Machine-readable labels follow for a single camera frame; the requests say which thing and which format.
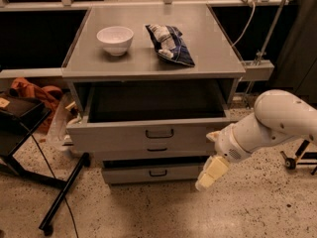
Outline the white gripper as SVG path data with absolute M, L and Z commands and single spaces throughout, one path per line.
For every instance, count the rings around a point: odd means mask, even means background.
M 219 156 L 208 158 L 195 183 L 198 191 L 208 189 L 222 177 L 228 171 L 229 163 L 238 163 L 251 156 L 238 144 L 233 129 L 234 125 L 230 124 L 221 131 L 210 132 L 206 135 L 209 141 L 215 142 L 215 150 Z

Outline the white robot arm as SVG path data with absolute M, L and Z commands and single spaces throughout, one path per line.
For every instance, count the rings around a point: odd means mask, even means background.
M 249 158 L 260 148 L 301 138 L 317 144 L 317 110 L 284 90 L 262 93 L 253 112 L 220 131 L 208 133 L 215 154 L 209 157 L 197 178 L 199 191 L 208 189 L 232 163 Z

